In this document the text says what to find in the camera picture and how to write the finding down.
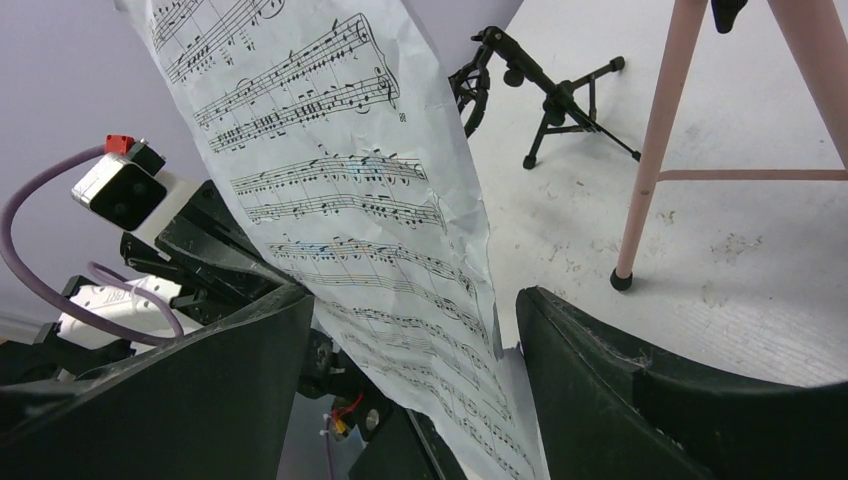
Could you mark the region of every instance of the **sheet music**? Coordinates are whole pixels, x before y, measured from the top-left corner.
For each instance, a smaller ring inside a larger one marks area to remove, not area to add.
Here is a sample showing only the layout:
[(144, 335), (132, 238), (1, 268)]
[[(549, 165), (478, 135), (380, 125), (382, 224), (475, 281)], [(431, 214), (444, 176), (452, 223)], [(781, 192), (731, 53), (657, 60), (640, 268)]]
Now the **sheet music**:
[(523, 365), (498, 360), (480, 185), (402, 1), (116, 5), (236, 220), (340, 347), (484, 478), (543, 478)]

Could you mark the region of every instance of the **white floor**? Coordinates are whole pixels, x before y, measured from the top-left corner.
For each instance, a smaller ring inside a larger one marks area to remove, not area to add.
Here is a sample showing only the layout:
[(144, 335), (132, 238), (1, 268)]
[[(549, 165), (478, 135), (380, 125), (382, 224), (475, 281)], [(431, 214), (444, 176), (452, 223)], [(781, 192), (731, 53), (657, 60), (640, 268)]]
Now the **white floor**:
[[(598, 119), (641, 148), (672, 3), (525, 0), (507, 31), (557, 81), (623, 55), (625, 70), (599, 81)], [(708, 11), (665, 167), (841, 168), (766, 2), (750, 2), (729, 35), (712, 22)], [(797, 385), (848, 377), (848, 185), (660, 184), (623, 295), (609, 275), (636, 163), (605, 137), (566, 134), (523, 170), (543, 95), (505, 86), (499, 58), (491, 67), (471, 147), (505, 344), (517, 339), (516, 294), (541, 285), (708, 365)]]

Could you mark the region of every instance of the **music staff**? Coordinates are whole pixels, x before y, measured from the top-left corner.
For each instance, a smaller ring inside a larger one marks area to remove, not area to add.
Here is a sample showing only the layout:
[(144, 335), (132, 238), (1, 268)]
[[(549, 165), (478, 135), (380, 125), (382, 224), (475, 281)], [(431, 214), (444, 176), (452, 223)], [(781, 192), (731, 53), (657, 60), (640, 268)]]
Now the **music staff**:
[[(465, 431), (471, 438), (473, 438), (483, 449), (484, 451), (493, 459), (495, 459), (498, 465), (510, 474), (513, 478), (521, 478), (519, 472), (516, 468), (509, 464), (509, 462), (504, 459), (501, 455), (497, 453), (497, 449), (495, 448), (494, 438), (500, 440), (500, 442), (513, 451), (519, 458), (522, 458), (530, 468), (530, 470), (534, 473), (535, 469), (530, 462), (530, 458), (527, 456), (524, 448), (516, 442), (509, 433), (507, 433), (506, 429), (502, 428), (500, 425), (496, 423), (494, 419), (492, 419), (489, 415), (480, 409), (473, 399), (469, 398), (465, 395), (460, 389), (456, 388), (452, 383), (447, 381), (442, 376), (433, 372), (431, 368), (423, 365), (413, 365), (409, 362), (399, 361), (397, 359), (389, 358), (383, 355), (381, 352), (376, 351), (371, 345), (363, 342), (359, 338), (354, 335), (348, 333), (342, 333), (342, 340), (345, 342), (350, 342), (356, 344), (361, 349), (365, 350), (369, 356), (363, 355), (351, 355), (352, 358), (356, 361), (357, 365), (364, 369), (373, 369), (379, 371), (383, 375), (391, 374), (392, 376), (399, 378), (406, 383), (410, 384), (416, 389), (422, 389), (433, 394), (434, 397), (439, 401), (439, 404), (442, 406), (442, 409), (445, 411), (447, 416), (456, 423), (463, 431)], [(424, 379), (418, 378), (418, 375), (425, 377)], [(439, 388), (436, 387), (433, 382), (429, 380), (432, 378), (437, 381), (439, 386), (442, 387), (442, 390), (445, 391), (448, 395), (450, 395), (450, 399), (444, 397), (441, 394)], [(457, 400), (459, 404), (463, 406), (466, 413), (468, 413), (469, 417), (463, 417), (457, 413), (453, 408), (453, 400)], [(477, 427), (472, 423), (471, 418), (478, 419), (483, 426), (486, 427), (486, 430), (489, 431), (492, 438), (492, 443), (490, 443), (486, 438), (484, 438)]]
[(156, 24), (153, 27), (153, 49), (159, 51), (168, 40), (191, 19), (191, 15), (204, 0), (175, 0), (171, 5), (158, 7), (153, 11)]
[[(198, 125), (209, 125), (216, 118), (222, 118), (225, 113), (245, 105), (252, 105), (260, 96), (276, 88), (284, 88), (304, 78), (308, 73), (328, 66), (332, 68), (333, 64), (353, 57), (356, 50), (369, 44), (378, 52), (380, 64), (375, 67), (380, 72), (389, 72), (385, 61), (380, 58), (379, 49), (373, 43), (368, 20), (364, 15), (357, 14), (340, 24), (334, 24), (329, 32), (300, 51), (291, 52), (285, 61), (252, 79), (241, 82), (232, 92), (198, 110), (194, 114), (194, 119)], [(390, 72), (387, 81), (392, 91), (397, 92), (397, 81)]]
[(427, 180), (427, 175), (417, 159), (374, 155), (350, 155), (318, 158), (286, 167), (236, 178), (230, 182), (236, 195), (283, 189), (309, 182), (354, 181), (357, 183), (385, 182), (388, 185), (409, 185), (413, 180)]
[(330, 90), (317, 93), (309, 90), (299, 95), (297, 100), (288, 105), (275, 108), (266, 115), (254, 118), (243, 125), (233, 127), (218, 134), (209, 141), (212, 151), (220, 153), (226, 149), (236, 151), (244, 148), (250, 140), (265, 135), (285, 135), (285, 128), (313, 120), (325, 118), (339, 112), (355, 110), (366, 114), (370, 106), (382, 102), (394, 102), (400, 94), (392, 85), (390, 76), (377, 68), (375, 76), (343, 86), (333, 86)]
[(244, 34), (248, 25), (257, 25), (265, 8), (279, 8), (283, 0), (239, 0), (219, 17), (212, 27), (197, 35), (187, 44), (182, 54), (166, 69), (165, 74), (172, 83), (183, 81), (192, 71), (208, 68), (212, 52), (226, 45), (233, 45), (234, 38), (241, 37), (245, 48), (254, 50), (253, 42)]
[(432, 303), (445, 315), (454, 320), (459, 320), (472, 335), (479, 337), (487, 348), (491, 348), (489, 333), (483, 327), (483, 322), (467, 312), (463, 311), (450, 299), (436, 295), (417, 283), (406, 280), (394, 280), (379, 275), (321, 275), (307, 273), (299, 270), (281, 269), (298, 281), (311, 282), (316, 285), (332, 287), (376, 287), (385, 288), (398, 293), (411, 293)]
[[(465, 379), (471, 386), (473, 386), (477, 391), (484, 391), (489, 396), (495, 399), (500, 408), (507, 409), (508, 403), (506, 400), (506, 394), (503, 391), (503, 387), (501, 387), (500, 382), (495, 376), (494, 372), (489, 368), (488, 365), (483, 363), (479, 354), (469, 345), (462, 343), (453, 337), (448, 337), (444, 330), (441, 329), (438, 325), (432, 325), (428, 322), (425, 322), (418, 318), (397, 318), (397, 321), (389, 321), (386, 322), (384, 320), (378, 320), (374, 317), (368, 316), (358, 316), (355, 314), (351, 314), (350, 309), (346, 309), (340, 306), (337, 303), (324, 303), (328, 308), (327, 310), (331, 315), (335, 316), (339, 320), (345, 322), (349, 326), (355, 328), (359, 332), (367, 335), (372, 340), (382, 341), (385, 344), (410, 349), (412, 347), (418, 348), (422, 353), (427, 355), (434, 356), (441, 360), (445, 365), (450, 367), (457, 375), (461, 376)], [(425, 330), (425, 333), (428, 334), (427, 338), (421, 338), (417, 335), (413, 334), (403, 334), (403, 333), (385, 333), (373, 328), (368, 328), (366, 325), (371, 325), (371, 322), (382, 323), (387, 326), (393, 326), (399, 328), (401, 331), (403, 330)], [(432, 338), (437, 333), (434, 333), (433, 330), (438, 329), (441, 330), (441, 335), (444, 335), (447, 338), (444, 338), (445, 343), (453, 348), (454, 351), (462, 352), (463, 356), (470, 359), (474, 368), (479, 371), (483, 371), (487, 374), (487, 378), (491, 379), (491, 384), (486, 382), (481, 382), (480, 377), (477, 375), (475, 370), (472, 370), (468, 367), (467, 364), (462, 363), (456, 358), (456, 354), (450, 354), (448, 350), (444, 348), (439, 348), (432, 341)]]
[(446, 229), (442, 212), (435, 205), (414, 205), (393, 200), (387, 195), (336, 194), (311, 197), (291, 202), (266, 204), (245, 208), (253, 222), (279, 220), (285, 217), (302, 218), (310, 213), (338, 214), (341, 210), (357, 209), (379, 218), (394, 219), (402, 225), (416, 228), (430, 224)]
[(336, 238), (333, 243), (302, 243), (298, 241), (270, 243), (267, 246), (274, 256), (287, 259), (341, 262), (348, 259), (368, 258), (397, 268), (400, 268), (397, 265), (398, 261), (406, 261), (423, 267), (433, 275), (459, 283), (473, 300), (477, 299), (477, 290), (471, 279), (466, 277), (458, 268), (439, 259), (409, 250), (403, 245), (363, 242), (353, 238), (348, 240)]

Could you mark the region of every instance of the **stool leg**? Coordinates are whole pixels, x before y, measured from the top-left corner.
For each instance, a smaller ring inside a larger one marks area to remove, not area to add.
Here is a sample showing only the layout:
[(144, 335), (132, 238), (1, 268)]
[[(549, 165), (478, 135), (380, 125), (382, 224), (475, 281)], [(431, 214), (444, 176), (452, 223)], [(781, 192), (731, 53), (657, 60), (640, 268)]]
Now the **stool leg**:
[(677, 115), (677, 107), (683, 95), (683, 84), (689, 73), (689, 65), (692, 63), (698, 32), (701, 30), (706, 10), (707, 0), (675, 0), (674, 2), (657, 89), (651, 106), (651, 116), (648, 119), (644, 150), (639, 162), (639, 171), (636, 174), (636, 183), (633, 186), (627, 224), (624, 227), (624, 237), (618, 255), (618, 264), (610, 277), (610, 283), (618, 291), (627, 290), (633, 281), (633, 261), (639, 248), (645, 220), (648, 218), (648, 210), (651, 208), (651, 199), (654, 196), (657, 178), (668, 147), (668, 139), (674, 126), (674, 117)]
[(769, 6), (848, 169), (848, 40), (836, 6), (833, 0), (769, 0)]

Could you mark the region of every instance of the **cable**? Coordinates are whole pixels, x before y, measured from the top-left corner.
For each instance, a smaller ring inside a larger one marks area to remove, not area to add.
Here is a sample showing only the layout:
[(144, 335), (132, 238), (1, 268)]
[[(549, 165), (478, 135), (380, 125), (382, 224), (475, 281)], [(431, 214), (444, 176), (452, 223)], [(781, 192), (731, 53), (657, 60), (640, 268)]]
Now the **cable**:
[(332, 452), (330, 452), (330, 416), (327, 415), (326, 433), (324, 434), (324, 450), (327, 454), (327, 475), (330, 480), (336, 480), (336, 471), (333, 468), (333, 456)]
[(104, 147), (92, 147), (83, 150), (76, 155), (69, 157), (52, 167), (44, 170), (36, 175), (30, 181), (24, 184), (16, 191), (11, 198), (3, 206), (3, 211), (0, 213), (0, 255), (3, 261), (8, 265), (9, 270), (18, 277), (27, 288), (33, 293), (41, 297), (44, 301), (58, 308), (64, 313), (76, 318), (86, 325), (90, 325), (98, 330), (112, 334), (119, 338), (124, 338), (132, 342), (142, 343), (144, 345), (159, 346), (164, 342), (171, 340), (168, 337), (157, 337), (148, 335), (143, 332), (138, 332), (130, 328), (118, 325), (106, 318), (89, 312), (85, 308), (71, 302), (63, 297), (56, 290), (50, 288), (38, 276), (26, 266), (24, 261), (18, 255), (15, 244), (12, 241), (12, 221), (15, 219), (15, 214), (21, 208), (21, 205), (30, 197), (36, 190), (44, 186), (50, 180), (67, 172), (68, 170), (82, 165), (83, 163), (105, 154)]
[(131, 292), (139, 297), (144, 298), (145, 300), (149, 300), (156, 308), (162, 312), (162, 315), (165, 316), (165, 319), (168, 320), (168, 323), (171, 325), (171, 328), (174, 329), (174, 337), (179, 338), (185, 335), (183, 331), (183, 326), (180, 321), (177, 319), (177, 316), (174, 314), (174, 311), (171, 310), (171, 307), (167, 302), (156, 296), (156, 294), (144, 290), (142, 288), (135, 288), (132, 285), (127, 284), (127, 279), (121, 276), (118, 272), (100, 265), (97, 262), (88, 262), (88, 273), (91, 274), (97, 281), (100, 283), (104, 283), (109, 285), (110, 287), (115, 287), (121, 289), (125, 292)]
[(353, 402), (353, 405), (350, 405), (350, 406), (344, 407), (344, 408), (335, 409), (335, 410), (333, 410), (333, 415), (335, 416), (335, 418), (341, 419), (343, 416), (345, 416), (348, 413), (356, 410), (356, 407), (359, 406), (359, 404), (360, 404), (360, 402), (362, 402), (363, 398), (365, 398), (365, 394), (360, 393), (359, 396), (356, 398), (356, 401)]

